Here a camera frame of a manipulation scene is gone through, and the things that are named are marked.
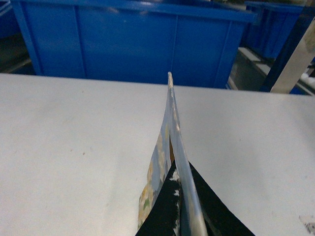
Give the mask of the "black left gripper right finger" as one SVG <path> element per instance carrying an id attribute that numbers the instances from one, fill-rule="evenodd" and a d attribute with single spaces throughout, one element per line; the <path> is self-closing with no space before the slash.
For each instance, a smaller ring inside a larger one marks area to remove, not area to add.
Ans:
<path id="1" fill-rule="evenodd" d="M 228 209 L 195 167 L 190 165 L 190 169 L 208 235 L 253 236 L 252 231 Z"/>

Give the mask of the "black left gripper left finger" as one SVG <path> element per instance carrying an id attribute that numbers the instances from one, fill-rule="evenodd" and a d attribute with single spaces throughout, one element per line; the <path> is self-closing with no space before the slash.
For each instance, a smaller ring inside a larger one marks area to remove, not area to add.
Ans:
<path id="1" fill-rule="evenodd" d="M 181 204 L 181 181 L 176 163 L 173 162 L 151 212 L 136 234 L 138 236 L 178 236 Z"/>

